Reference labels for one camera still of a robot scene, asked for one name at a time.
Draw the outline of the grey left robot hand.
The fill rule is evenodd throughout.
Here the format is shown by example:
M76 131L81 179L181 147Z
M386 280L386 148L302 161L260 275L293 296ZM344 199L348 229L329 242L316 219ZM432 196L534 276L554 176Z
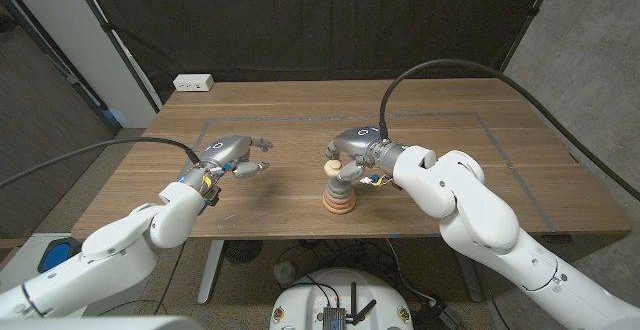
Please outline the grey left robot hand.
M217 185L221 177L232 174L248 178L269 167L267 162L252 162L251 148L268 152L274 145L262 137L233 135L214 141L200 156L200 161L179 179L202 195Z

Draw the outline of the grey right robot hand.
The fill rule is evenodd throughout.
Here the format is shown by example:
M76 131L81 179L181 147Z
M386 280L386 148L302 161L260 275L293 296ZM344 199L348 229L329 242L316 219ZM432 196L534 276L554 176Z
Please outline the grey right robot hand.
M366 168L378 167L384 174L392 175L395 163L405 147L395 141L383 139L380 130L373 126L362 126L346 130L336 136L325 152L329 160L339 160L348 156L337 175L343 182L359 180Z

